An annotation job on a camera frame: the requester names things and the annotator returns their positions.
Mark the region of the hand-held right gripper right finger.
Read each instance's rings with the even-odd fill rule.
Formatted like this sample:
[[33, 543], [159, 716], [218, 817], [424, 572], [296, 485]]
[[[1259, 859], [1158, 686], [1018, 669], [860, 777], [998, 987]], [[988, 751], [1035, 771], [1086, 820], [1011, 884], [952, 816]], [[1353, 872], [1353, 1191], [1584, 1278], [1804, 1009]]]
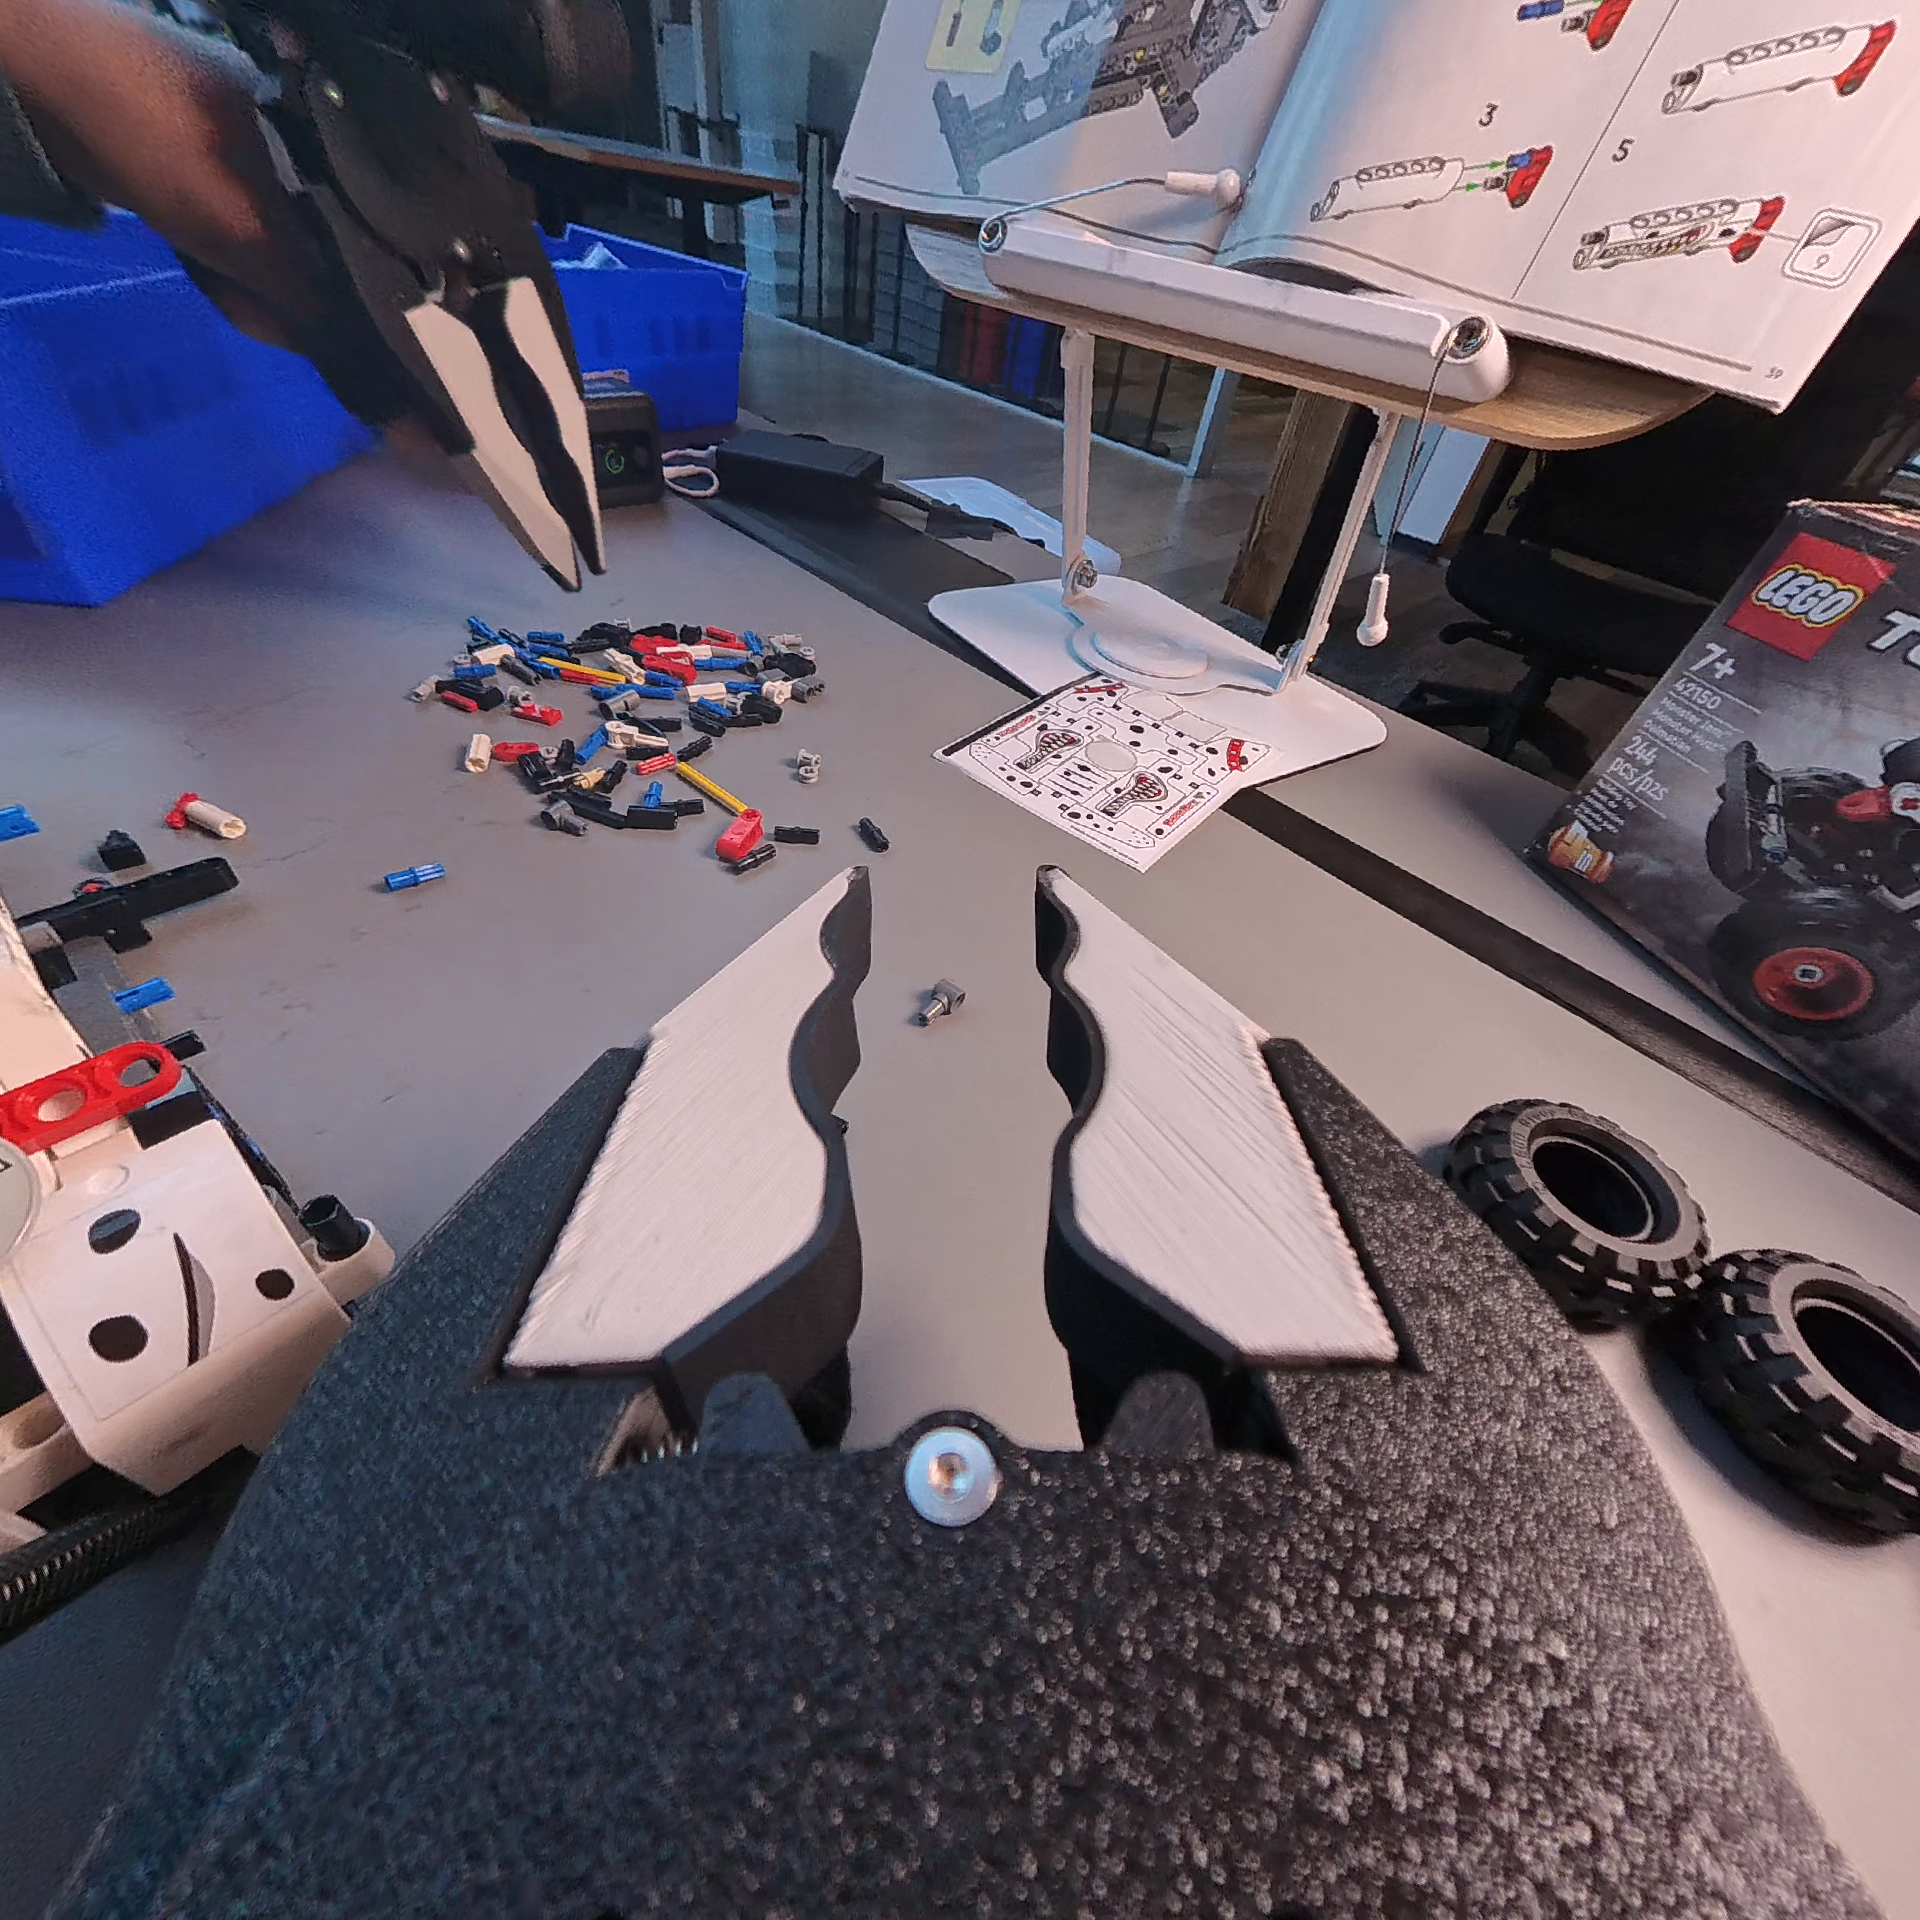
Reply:
[[1415, 1366], [1331, 1161], [1287, 1101], [1286, 1043], [1062, 867], [1039, 867], [1051, 1155], [1043, 1300], [1083, 1443], [1174, 1374], [1203, 1447], [1283, 1451], [1259, 1377]]

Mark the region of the background wooden table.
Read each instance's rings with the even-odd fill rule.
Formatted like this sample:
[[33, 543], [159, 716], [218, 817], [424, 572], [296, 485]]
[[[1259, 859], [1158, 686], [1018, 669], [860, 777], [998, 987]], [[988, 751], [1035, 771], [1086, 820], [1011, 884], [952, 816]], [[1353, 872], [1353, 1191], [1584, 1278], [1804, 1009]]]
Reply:
[[590, 174], [609, 174], [626, 183], [636, 180], [677, 200], [682, 251], [697, 259], [710, 258], [706, 207], [739, 207], [756, 200], [789, 202], [803, 190], [803, 180], [785, 171], [769, 174], [617, 138], [526, 124], [488, 111], [477, 111], [475, 124], [491, 140], [508, 171], [532, 191], [535, 222], [551, 237], [583, 223], [583, 207], [609, 193], [590, 183]]

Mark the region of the pale flat object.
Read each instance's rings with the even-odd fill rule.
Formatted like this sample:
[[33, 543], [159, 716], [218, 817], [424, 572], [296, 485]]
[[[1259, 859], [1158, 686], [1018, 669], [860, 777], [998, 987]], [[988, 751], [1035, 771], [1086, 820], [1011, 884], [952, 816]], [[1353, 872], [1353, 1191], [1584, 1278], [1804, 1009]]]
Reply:
[[1055, 515], [1039, 511], [1018, 492], [981, 475], [926, 475], [900, 482], [915, 497], [926, 497], [973, 520], [990, 520], [1020, 540], [1060, 554], [1064, 528]]

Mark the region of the pile of small brick parts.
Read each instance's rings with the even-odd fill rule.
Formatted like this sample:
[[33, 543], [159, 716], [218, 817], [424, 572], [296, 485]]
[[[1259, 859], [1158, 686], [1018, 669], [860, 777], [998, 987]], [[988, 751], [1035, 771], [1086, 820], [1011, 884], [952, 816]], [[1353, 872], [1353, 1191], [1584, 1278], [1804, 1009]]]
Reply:
[[554, 835], [669, 835], [713, 817], [713, 857], [749, 874], [821, 829], [733, 795], [708, 758], [767, 731], [826, 689], [818, 648], [798, 634], [706, 621], [608, 618], [576, 634], [466, 619], [464, 650], [405, 689], [466, 729], [453, 767], [500, 773]]

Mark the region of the white printed sticker sheet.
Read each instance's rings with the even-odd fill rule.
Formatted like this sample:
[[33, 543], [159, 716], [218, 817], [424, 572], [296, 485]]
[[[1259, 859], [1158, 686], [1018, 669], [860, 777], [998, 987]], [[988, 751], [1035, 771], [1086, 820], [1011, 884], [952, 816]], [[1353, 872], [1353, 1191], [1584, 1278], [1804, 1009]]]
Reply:
[[1046, 692], [936, 758], [1133, 872], [1281, 773], [1271, 743], [1104, 676]]

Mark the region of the black rubber toy tyre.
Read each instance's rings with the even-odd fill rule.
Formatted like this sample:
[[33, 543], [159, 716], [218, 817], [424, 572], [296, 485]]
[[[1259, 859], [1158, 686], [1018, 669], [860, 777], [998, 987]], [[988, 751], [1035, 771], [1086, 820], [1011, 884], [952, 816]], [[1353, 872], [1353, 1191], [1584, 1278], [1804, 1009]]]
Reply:
[[1897, 1294], [1804, 1252], [1728, 1253], [1669, 1349], [1769, 1476], [1848, 1524], [1917, 1530], [1917, 1319]]
[[1577, 1326], [1644, 1326], [1690, 1301], [1711, 1258], [1686, 1181], [1605, 1116], [1549, 1099], [1478, 1112], [1444, 1178]]

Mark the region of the white book stand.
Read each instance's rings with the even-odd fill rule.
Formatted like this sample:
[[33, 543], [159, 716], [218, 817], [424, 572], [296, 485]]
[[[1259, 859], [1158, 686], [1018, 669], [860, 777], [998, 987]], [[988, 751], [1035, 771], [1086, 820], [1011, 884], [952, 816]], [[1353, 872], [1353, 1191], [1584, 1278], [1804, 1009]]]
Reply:
[[[930, 614], [978, 653], [1057, 689], [1104, 673], [1188, 718], [1241, 724], [1268, 743], [1255, 780], [1379, 746], [1385, 725], [1308, 663], [1327, 634], [1361, 522], [1407, 415], [1486, 427], [1529, 449], [1596, 447], [1690, 410], [1703, 390], [1584, 352], [1510, 345], [1487, 315], [1456, 304], [1331, 291], [1123, 245], [1065, 218], [1077, 187], [996, 211], [975, 237], [912, 222], [915, 258], [947, 293], [1060, 324], [1064, 510], [1055, 581], [936, 593]], [[1320, 564], [1308, 630], [1283, 659], [1154, 587], [1100, 576], [1088, 545], [1093, 343], [1159, 347], [1228, 371], [1356, 403], [1374, 418], [1356, 490]]]

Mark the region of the grey desk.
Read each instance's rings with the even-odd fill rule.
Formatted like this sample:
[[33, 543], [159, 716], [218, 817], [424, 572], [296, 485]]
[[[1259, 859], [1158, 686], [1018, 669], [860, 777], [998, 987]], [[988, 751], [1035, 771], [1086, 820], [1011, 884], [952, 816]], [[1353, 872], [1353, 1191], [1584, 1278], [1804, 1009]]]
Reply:
[[[801, 566], [669, 500], [608, 517], [609, 570], [554, 591], [491, 513], [370, 453], [94, 610], [3, 606], [3, 847], [13, 906], [63, 898], [97, 840], [203, 854], [161, 813], [198, 789], [250, 822], [237, 887], [156, 922], [125, 968], [163, 975], [215, 1093], [302, 1196], [336, 1191], [404, 1253], [606, 1050], [872, 856], [862, 1069], [841, 1112], [866, 1246], [852, 1339], [856, 1445], [965, 1407], [1028, 1445], [1079, 1438], [1043, 1294], [1043, 1204], [1065, 1104], [1043, 1068], [1033, 878], [1060, 861], [1228, 1000], [1308, 1043], [1407, 1147], [1478, 1108], [1574, 1101], [1647, 1141], [1714, 1244], [1787, 1246], [1916, 1297], [1916, 1216], [1759, 1117], [1404, 922], [1221, 811], [1148, 874], [979, 789], [936, 749], [1023, 693]], [[582, 838], [453, 754], [408, 703], [468, 614], [513, 628], [608, 615], [796, 632], [826, 692], [738, 734], [720, 784], [814, 823], [756, 875], [710, 832]], [[1388, 739], [1268, 792], [1533, 942], [1758, 1057], [1632, 943], [1524, 861], [1547, 781], [1388, 719]], [[798, 751], [821, 777], [793, 777]], [[444, 878], [383, 891], [383, 874]], [[950, 978], [958, 1014], [921, 1026]], [[1662, 1349], [1588, 1352], [1692, 1526], [1831, 1837], [1886, 1916], [1916, 1916], [1916, 1539], [1823, 1524], [1702, 1413]], [[154, 1551], [3, 1646], [3, 1916], [40, 1916], [83, 1845], [179, 1632], [213, 1526]]]

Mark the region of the brick set cardboard box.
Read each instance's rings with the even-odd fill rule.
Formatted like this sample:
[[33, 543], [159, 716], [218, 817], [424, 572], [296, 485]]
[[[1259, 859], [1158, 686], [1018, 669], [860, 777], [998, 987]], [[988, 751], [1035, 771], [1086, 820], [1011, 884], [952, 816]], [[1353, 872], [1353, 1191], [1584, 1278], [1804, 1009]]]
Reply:
[[1917, 513], [1796, 501], [1529, 859], [1917, 1147]]

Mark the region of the black office chair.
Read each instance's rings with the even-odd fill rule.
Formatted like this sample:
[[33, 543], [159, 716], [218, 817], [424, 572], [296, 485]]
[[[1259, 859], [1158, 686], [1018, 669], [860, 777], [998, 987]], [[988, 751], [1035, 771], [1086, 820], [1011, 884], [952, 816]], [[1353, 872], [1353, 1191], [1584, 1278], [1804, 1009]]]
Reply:
[[1422, 679], [1405, 718], [1469, 727], [1486, 754], [1533, 747], [1581, 773], [1591, 747], [1549, 707], [1585, 679], [1629, 692], [1677, 658], [1804, 484], [1752, 447], [1658, 445], [1653, 433], [1547, 453], [1502, 534], [1453, 554], [1446, 590], [1466, 610], [1444, 643], [1487, 642], [1521, 659], [1510, 689]]

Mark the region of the black power adapter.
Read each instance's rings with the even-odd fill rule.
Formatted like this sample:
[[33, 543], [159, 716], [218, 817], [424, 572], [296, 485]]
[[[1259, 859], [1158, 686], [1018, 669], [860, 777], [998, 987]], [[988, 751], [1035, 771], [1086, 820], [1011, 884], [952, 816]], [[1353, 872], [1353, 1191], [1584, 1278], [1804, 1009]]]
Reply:
[[832, 522], [869, 515], [885, 484], [883, 455], [872, 447], [757, 427], [715, 443], [711, 467], [727, 501]]

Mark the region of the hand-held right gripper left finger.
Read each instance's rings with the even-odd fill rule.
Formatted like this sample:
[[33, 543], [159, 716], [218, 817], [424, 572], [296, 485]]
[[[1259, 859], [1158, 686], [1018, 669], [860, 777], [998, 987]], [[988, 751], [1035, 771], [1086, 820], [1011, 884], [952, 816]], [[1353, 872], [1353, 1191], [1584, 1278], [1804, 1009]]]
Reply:
[[866, 867], [647, 1033], [501, 1352], [509, 1374], [818, 1374], [862, 1253], [836, 1101], [860, 1064]]

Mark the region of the blue plastic bin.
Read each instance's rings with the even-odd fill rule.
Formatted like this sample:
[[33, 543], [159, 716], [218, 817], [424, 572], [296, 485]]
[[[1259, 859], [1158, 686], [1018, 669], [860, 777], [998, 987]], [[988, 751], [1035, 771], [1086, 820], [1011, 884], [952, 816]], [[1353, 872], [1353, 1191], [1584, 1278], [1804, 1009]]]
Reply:
[[1, 218], [1, 598], [95, 607], [371, 447], [136, 216]]
[[628, 371], [663, 430], [736, 419], [749, 276], [569, 223], [539, 234], [582, 371]]

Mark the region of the white spotted brick truck model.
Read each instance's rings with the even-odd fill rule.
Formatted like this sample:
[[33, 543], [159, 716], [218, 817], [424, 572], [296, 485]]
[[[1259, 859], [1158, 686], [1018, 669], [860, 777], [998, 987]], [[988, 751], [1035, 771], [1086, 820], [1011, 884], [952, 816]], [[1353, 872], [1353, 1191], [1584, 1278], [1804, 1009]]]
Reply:
[[156, 1036], [116, 958], [229, 891], [226, 859], [1, 913], [1, 1627], [198, 1524], [267, 1447], [393, 1252], [305, 1204]]

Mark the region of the instruction booklet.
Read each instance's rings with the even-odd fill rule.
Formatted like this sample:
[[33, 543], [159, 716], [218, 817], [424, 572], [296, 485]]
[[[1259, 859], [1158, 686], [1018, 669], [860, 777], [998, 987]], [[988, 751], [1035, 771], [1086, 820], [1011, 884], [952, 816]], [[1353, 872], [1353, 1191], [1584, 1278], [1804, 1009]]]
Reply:
[[888, 4], [836, 190], [988, 288], [1463, 402], [1777, 412], [1916, 223], [1916, 4]]

